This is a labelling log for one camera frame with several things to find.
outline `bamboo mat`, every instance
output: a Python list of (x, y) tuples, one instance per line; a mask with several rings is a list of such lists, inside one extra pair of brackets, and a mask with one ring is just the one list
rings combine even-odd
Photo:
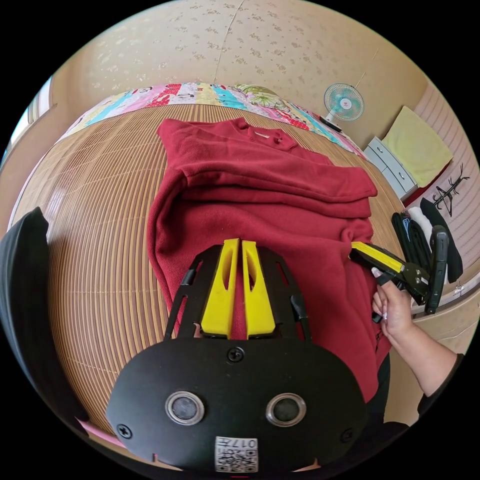
[(167, 167), (157, 126), (165, 118), (219, 122), (240, 116), (256, 127), (283, 129), (336, 165), (367, 170), (378, 187), (370, 200), (373, 242), (402, 257), (390, 219), (403, 206), (385, 178), (315, 133), (232, 108), (168, 105), (109, 118), (65, 138), (32, 175), (14, 222), (36, 206), (49, 222), (53, 337), (90, 421), (105, 432), (113, 434), (105, 410), (119, 372), (162, 341), (168, 318), (146, 250), (150, 205)]

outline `black chair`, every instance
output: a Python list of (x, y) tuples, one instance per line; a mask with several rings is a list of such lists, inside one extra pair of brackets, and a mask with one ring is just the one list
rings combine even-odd
[(77, 419), (86, 422), (89, 416), (63, 371), (50, 328), (48, 227), (37, 207), (0, 241), (0, 321), (38, 395), (65, 424), (87, 437)]

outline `colorful quilt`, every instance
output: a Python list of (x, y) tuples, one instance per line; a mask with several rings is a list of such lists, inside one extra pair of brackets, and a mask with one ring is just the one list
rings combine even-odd
[(140, 109), (163, 105), (200, 104), (229, 107), (252, 112), (322, 135), (339, 147), (365, 158), (363, 152), (345, 134), (338, 133), (317, 120), (313, 112), (282, 100), (286, 109), (252, 104), (239, 88), (209, 83), (171, 83), (147, 86), (112, 95), (85, 112), (58, 140), (104, 119)]

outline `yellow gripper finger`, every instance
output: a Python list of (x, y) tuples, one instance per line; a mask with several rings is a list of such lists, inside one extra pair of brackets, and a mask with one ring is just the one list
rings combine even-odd
[(243, 240), (241, 249), (247, 338), (271, 335), (275, 330), (275, 320), (257, 244), (254, 241)]
[(230, 338), (234, 315), (239, 244), (239, 238), (223, 242), (210, 295), (201, 320), (201, 329), (204, 334)]

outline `white cloth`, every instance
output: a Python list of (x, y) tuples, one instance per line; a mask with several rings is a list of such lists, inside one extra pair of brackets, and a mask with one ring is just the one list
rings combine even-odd
[[(423, 232), (423, 235), (425, 235), (426, 242), (428, 244), (428, 250), (430, 250), (431, 252), (432, 249), (430, 248), (430, 237), (432, 236), (433, 227), (430, 223), (430, 220), (423, 214), (422, 209), (419, 206), (413, 206), (412, 208), (409, 208), (408, 214), (410, 215), (410, 218), (412, 220), (415, 220), (415, 222), (420, 225), (421, 231)], [(448, 282), (448, 268), (446, 268), (445, 281), (443, 282), (443, 284), (446, 285)]]

